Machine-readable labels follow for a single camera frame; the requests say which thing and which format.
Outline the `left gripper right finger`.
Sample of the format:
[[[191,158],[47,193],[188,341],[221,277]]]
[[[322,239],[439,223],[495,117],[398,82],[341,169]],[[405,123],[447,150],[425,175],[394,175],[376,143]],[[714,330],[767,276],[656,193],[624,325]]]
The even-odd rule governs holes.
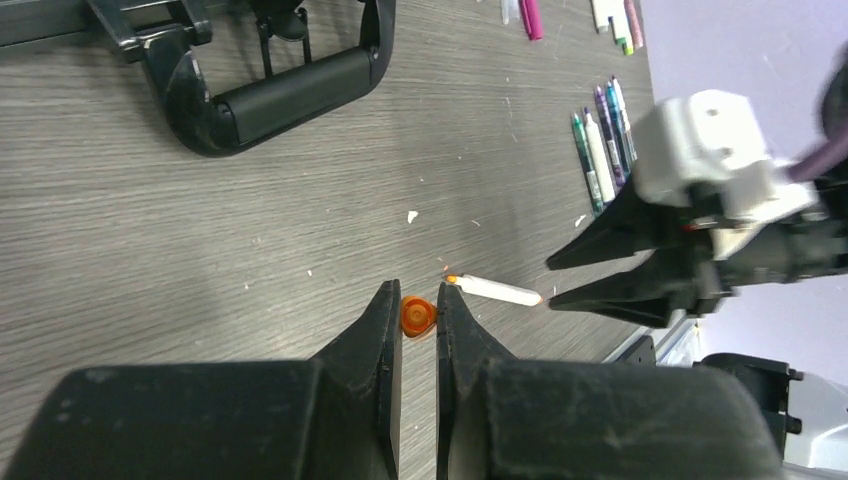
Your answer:
[[[437,300],[441,479],[779,479],[757,404],[712,368],[521,359]]]

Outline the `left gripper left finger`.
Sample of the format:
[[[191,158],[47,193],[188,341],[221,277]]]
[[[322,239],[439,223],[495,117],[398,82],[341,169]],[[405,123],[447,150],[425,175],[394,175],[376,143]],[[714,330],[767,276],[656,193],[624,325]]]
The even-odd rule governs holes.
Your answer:
[[[395,479],[398,281],[300,360],[100,366],[67,374],[9,479]]]

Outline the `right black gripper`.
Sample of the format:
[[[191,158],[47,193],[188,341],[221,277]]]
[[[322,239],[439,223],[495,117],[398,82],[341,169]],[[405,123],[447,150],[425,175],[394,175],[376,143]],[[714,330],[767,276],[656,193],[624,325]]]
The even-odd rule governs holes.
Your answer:
[[[698,181],[684,193],[688,204],[670,213],[668,206],[644,201],[634,177],[628,179],[605,210],[545,264],[566,270],[657,248],[654,254],[630,271],[554,296],[549,307],[650,328],[667,327],[675,311],[688,317],[714,312],[731,288],[722,279],[713,235],[741,222],[725,214],[717,185]]]

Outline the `purple cap white marker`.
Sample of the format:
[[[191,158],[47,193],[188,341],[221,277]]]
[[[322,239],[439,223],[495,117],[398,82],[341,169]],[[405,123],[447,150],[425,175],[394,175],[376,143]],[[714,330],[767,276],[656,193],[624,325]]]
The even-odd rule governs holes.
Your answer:
[[[608,163],[605,143],[599,128],[599,125],[594,120],[593,115],[588,107],[583,110],[584,114],[584,130],[589,146],[589,152],[592,158],[592,163],[598,177],[598,183],[602,201],[609,204],[615,199],[616,186],[610,165]]]

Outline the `dark purple marker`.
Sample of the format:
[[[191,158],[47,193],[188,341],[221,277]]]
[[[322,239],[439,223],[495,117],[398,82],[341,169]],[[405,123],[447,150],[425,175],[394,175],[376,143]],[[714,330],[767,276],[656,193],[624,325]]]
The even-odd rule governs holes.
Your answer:
[[[594,101],[598,113],[600,129],[609,158],[609,164],[612,169],[613,181],[618,188],[621,188],[626,183],[626,177],[622,169],[618,147],[613,134],[605,90],[600,85],[595,86]]]

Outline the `dark green marker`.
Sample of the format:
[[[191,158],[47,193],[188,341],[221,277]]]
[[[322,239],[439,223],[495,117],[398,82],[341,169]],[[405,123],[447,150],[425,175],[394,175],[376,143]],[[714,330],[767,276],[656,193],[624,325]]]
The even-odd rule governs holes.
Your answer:
[[[572,133],[574,136],[579,161],[585,176],[593,215],[598,217],[604,209],[600,186],[593,168],[583,122],[577,112],[572,113]]]

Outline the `small orange pen cap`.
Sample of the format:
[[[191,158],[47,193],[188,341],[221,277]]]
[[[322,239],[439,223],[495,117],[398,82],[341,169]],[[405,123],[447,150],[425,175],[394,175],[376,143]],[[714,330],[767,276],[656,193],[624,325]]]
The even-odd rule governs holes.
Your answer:
[[[437,324],[438,310],[428,300],[419,296],[405,296],[401,299],[400,326],[407,338],[417,338],[427,334]]]

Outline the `orange cap white marker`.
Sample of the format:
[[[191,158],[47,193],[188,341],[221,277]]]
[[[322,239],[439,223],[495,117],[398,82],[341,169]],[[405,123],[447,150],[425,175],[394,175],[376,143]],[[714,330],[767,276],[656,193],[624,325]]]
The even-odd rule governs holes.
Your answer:
[[[486,299],[522,306],[536,306],[544,301],[544,298],[534,290],[473,275],[446,275],[445,281],[466,294]]]

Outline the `magenta cap white marker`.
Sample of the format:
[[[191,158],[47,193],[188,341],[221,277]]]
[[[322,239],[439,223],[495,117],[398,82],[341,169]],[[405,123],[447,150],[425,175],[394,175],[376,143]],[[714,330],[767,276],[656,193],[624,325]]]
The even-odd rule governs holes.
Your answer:
[[[623,140],[629,155],[628,164],[632,165],[638,159],[638,155],[633,143],[631,124],[626,110],[626,103],[618,79],[615,76],[612,76],[611,81],[617,99]]]

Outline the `green cap white marker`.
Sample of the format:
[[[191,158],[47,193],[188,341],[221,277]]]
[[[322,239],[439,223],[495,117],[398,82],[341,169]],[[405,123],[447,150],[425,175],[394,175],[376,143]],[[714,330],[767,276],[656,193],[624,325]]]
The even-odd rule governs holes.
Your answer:
[[[617,45],[629,45],[630,28],[623,0],[608,0],[608,20]]]

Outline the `small magenta pen cap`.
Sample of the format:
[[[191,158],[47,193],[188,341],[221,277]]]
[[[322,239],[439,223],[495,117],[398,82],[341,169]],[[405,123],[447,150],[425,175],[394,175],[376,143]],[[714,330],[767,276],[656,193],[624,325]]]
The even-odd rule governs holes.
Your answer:
[[[519,10],[528,39],[538,41],[544,37],[544,28],[537,0],[519,0]]]

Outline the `light blue marker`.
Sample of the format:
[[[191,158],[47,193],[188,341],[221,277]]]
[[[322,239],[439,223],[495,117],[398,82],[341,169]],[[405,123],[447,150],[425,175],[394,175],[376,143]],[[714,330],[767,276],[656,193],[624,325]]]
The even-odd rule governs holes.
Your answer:
[[[631,172],[631,154],[625,140],[618,96],[611,81],[607,82],[605,90],[607,110],[609,113],[609,118],[614,132],[614,136],[617,142],[620,162],[624,170],[624,175],[628,177]]]

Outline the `lime green cap marker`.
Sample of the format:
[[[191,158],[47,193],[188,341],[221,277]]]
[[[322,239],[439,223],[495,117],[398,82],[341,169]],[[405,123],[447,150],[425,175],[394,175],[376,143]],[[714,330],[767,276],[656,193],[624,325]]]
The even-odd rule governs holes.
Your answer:
[[[629,23],[624,8],[625,0],[617,0],[615,2],[615,15],[613,17],[613,26],[616,30],[615,36],[618,44],[622,46],[625,55],[630,56],[634,53],[632,48],[632,40],[629,29]]]

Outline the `pink marker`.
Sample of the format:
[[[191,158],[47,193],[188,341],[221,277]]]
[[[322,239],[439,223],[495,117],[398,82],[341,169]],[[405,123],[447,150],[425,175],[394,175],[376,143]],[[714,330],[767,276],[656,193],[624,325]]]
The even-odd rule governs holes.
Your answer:
[[[627,15],[632,40],[632,48],[638,50],[644,47],[644,35],[639,14],[634,0],[625,0],[624,8]]]

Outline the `clear light blue pen cap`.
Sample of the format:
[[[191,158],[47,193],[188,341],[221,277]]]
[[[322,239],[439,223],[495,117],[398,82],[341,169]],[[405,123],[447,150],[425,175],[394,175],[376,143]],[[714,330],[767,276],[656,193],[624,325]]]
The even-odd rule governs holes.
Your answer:
[[[500,11],[503,25],[509,25],[511,21],[521,18],[518,0],[500,0]]]

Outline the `black poker chip case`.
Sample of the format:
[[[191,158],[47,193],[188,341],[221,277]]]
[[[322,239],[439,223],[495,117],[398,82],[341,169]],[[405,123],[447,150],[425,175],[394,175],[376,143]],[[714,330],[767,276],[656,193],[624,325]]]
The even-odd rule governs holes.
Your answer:
[[[79,94],[87,117],[144,116],[188,150],[242,153],[371,93],[393,1],[5,1],[1,88]]]

